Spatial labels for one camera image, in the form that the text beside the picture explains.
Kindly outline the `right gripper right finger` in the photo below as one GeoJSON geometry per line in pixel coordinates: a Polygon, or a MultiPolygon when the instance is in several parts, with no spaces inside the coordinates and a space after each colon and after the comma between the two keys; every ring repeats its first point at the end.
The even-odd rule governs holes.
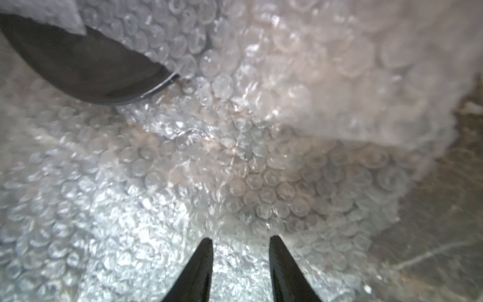
{"type": "Polygon", "coordinates": [[[321,302],[278,235],[270,238],[269,265],[275,302],[321,302]]]}

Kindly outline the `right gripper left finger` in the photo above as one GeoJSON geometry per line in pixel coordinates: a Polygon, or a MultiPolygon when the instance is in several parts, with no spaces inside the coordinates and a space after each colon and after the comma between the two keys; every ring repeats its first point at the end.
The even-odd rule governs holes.
{"type": "Polygon", "coordinates": [[[162,302],[208,302],[213,274],[213,241],[204,238],[162,302]]]}

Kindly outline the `bubble plate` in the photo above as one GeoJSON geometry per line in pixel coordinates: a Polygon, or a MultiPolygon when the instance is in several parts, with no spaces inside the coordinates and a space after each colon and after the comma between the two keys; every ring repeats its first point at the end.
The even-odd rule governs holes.
{"type": "Polygon", "coordinates": [[[1,300],[482,300],[481,1],[2,1],[176,72],[90,104],[1,32],[1,300]]]}

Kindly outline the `dark grey dinner plate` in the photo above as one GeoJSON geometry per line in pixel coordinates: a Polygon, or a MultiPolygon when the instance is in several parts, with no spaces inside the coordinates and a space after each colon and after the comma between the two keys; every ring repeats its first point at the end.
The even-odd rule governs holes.
{"type": "Polygon", "coordinates": [[[78,100],[105,106],[136,103],[167,89],[180,77],[100,31],[85,35],[1,14],[1,32],[39,76],[78,100]]]}

